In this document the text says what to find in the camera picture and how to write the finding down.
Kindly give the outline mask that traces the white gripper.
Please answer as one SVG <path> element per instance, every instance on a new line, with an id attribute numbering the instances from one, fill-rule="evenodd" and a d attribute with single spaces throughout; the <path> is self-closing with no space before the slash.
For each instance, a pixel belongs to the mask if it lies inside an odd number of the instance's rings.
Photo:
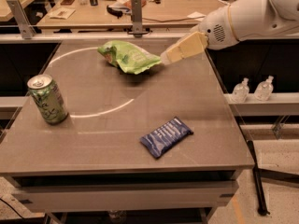
<path id="1" fill-rule="evenodd" d="M 163 64 L 176 63 L 200 54 L 206 47 L 220 50 L 238 43 L 229 6 L 210 12 L 202 21 L 193 26 L 191 32 L 194 33 L 185 35 L 161 54 Z"/>

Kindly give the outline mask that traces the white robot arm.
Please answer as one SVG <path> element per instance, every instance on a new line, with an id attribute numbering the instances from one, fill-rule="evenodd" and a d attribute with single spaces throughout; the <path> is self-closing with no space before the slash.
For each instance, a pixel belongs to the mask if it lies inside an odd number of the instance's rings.
<path id="1" fill-rule="evenodd" d="M 171 64 L 202 53 L 225 49 L 241 41 L 278 37 L 298 28 L 299 0 L 237 0 L 204 17 L 161 54 Z"/>

